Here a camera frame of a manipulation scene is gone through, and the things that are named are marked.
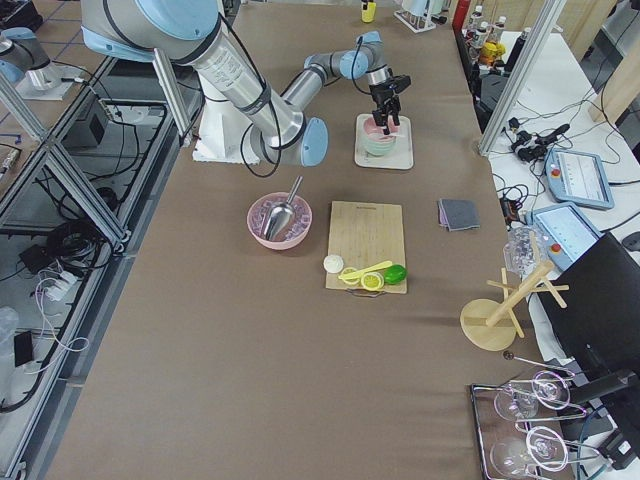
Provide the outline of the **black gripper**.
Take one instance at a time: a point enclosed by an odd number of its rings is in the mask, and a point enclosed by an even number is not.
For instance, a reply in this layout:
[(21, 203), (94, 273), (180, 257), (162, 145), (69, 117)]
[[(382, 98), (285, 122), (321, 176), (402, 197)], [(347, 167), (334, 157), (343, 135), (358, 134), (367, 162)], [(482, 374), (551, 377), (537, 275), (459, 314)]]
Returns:
[(399, 94), (411, 85), (409, 75), (395, 75), (377, 85), (370, 85), (371, 96), (377, 106), (372, 111), (372, 116), (377, 126), (384, 125), (384, 113), (386, 115), (384, 132), (394, 133), (399, 128), (399, 112), (401, 104)]

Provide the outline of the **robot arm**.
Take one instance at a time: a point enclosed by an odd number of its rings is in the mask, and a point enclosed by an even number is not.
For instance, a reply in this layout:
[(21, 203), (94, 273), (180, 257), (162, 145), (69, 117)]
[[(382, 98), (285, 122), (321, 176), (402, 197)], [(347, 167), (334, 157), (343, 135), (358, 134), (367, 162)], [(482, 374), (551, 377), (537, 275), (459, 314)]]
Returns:
[(84, 1), (81, 13), (85, 45), (97, 53), (150, 63), (161, 50), (170, 63), (194, 68), (250, 121), (253, 152), (274, 166), (324, 160), (327, 126), (304, 109), (329, 80), (366, 77), (373, 119), (385, 132), (399, 125), (399, 95), (411, 84), (388, 67), (376, 31), (359, 36), (353, 50), (309, 56), (278, 95), (215, 1)]

